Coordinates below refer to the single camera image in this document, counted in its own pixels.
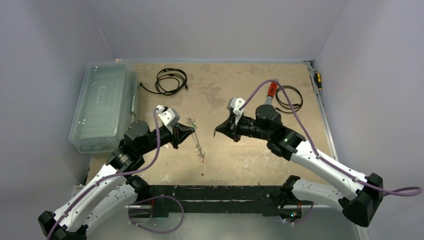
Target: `black cable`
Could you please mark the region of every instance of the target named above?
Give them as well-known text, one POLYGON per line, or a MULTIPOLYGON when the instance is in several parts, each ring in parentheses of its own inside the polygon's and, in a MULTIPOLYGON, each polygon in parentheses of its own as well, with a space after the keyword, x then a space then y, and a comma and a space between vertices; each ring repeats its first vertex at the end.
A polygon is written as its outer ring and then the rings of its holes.
MULTIPOLYGON (((295 112, 299 111, 302 108, 302 106, 304 105, 304 98, 302 97, 301 92, 297 88, 295 88, 294 86, 284 85, 282 87, 284 89, 293 90, 295 93, 297 93, 299 95, 299 97, 300 97, 300 103, 293 103, 294 111, 295 112)), ((292 112, 292 109, 290 108, 290 105, 288 103, 282 102, 280 100, 280 98, 278 97, 278 92, 279 91, 281 91, 281 88, 280 87, 277 88, 277 91, 275 92, 275 99, 277 100, 277 102, 280 104, 281 107, 283 107, 283 108, 285 108, 285 109, 287 109, 289 111, 281 110, 278 107, 276 107, 275 109, 278 110, 278 111, 280 111, 280 112, 282 112, 282 113, 285 113, 285 114, 292 114, 293 112, 292 112)))
POLYGON ((157 92, 147 89, 142 82, 140 82, 140 86, 144 88, 146 91, 148 91, 149 93, 160 94, 165 96, 172 96, 178 93, 183 88, 185 88, 186 90, 189 89, 189 86, 187 86, 187 74, 183 70, 176 69, 176 68, 164 68, 157 73, 156 82, 154 83, 154 88, 156 89, 157 92), (178 86, 172 90, 165 90, 161 86, 161 81, 165 79, 176 80, 178 82, 178 86))

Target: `white wall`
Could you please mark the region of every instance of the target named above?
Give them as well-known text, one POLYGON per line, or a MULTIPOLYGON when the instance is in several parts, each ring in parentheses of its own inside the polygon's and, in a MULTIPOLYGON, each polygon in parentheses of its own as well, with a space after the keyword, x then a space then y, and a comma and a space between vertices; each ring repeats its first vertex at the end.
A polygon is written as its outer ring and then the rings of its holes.
POLYGON ((86 63, 112 53, 83 0, 2 0, 0 23, 1 239, 45 239, 37 217, 87 174, 68 141, 86 63))
POLYGON ((347 0, 89 0, 114 57, 143 61, 304 61, 347 0))
MULTIPOLYGON (((315 66, 339 160, 386 189, 424 185, 424 1, 350 0, 315 66)), ((385 197, 371 239, 422 239, 424 195, 385 197)))

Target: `wooden board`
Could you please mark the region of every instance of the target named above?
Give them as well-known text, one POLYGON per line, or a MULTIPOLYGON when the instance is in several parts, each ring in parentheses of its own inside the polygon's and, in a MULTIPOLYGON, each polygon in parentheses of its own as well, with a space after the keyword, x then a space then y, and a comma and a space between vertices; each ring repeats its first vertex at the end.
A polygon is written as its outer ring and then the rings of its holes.
MULTIPOLYGON (((330 154, 326 131, 320 109, 313 91, 308 69, 303 64, 153 64, 135 63, 139 81, 154 91, 156 75, 164 68, 182 69, 188 76, 188 90, 181 90, 173 96, 163 96, 140 90, 139 120, 146 121, 154 129, 152 111, 157 105, 175 109, 181 116, 180 123, 187 124, 186 118, 195 119, 199 142, 205 151, 204 163, 195 152, 192 138, 188 138, 179 149, 170 144, 160 149, 156 163, 148 170, 139 173, 149 184, 155 185, 282 185, 289 175, 298 175, 307 180, 325 183, 311 171, 276 157, 267 149, 263 140, 242 137, 240 142, 233 142, 223 134, 214 135, 214 127, 229 116, 226 109, 232 97, 247 99, 254 89, 264 80, 276 78, 283 85, 297 88, 304 100, 298 112, 300 119, 309 131, 316 146, 324 153, 330 154)), ((161 82, 165 89, 177 86, 174 80, 161 82)), ((266 100, 270 83, 258 91, 245 108, 244 114, 254 118, 255 109, 266 100)), ((287 91, 292 102, 299 102, 299 97, 287 91)), ((273 99, 272 104, 279 106, 273 99)), ((281 116, 284 125, 301 134, 302 129, 292 114, 281 116)), ((144 155, 148 164, 155 152, 144 155)), ((95 158, 91 163, 89 179, 105 163, 105 157, 95 158)))

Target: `plastic storage box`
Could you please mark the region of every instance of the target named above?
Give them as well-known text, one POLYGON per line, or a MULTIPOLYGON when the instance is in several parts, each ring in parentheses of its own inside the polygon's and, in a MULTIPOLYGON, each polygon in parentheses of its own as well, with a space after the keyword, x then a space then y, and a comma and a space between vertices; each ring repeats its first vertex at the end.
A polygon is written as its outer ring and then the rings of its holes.
POLYGON ((137 73, 126 63, 90 64, 79 93, 69 141, 82 154, 112 152, 138 111, 137 73))

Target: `screwdriver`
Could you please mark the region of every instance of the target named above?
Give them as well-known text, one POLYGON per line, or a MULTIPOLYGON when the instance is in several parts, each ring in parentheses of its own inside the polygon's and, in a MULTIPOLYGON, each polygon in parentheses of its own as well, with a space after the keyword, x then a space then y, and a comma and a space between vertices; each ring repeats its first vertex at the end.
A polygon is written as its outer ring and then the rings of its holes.
POLYGON ((266 105, 270 105, 271 102, 273 101, 273 97, 274 97, 274 94, 276 94, 277 88, 278 88, 277 83, 271 82, 271 86, 269 86, 269 89, 268 89, 268 96, 266 97, 266 101, 265 101, 266 105))
POLYGON ((319 95, 321 97, 322 105, 324 105, 323 100, 323 92, 321 91, 323 89, 322 83, 321 83, 321 74, 318 72, 313 75, 313 80, 315 81, 316 87, 318 88, 319 95))

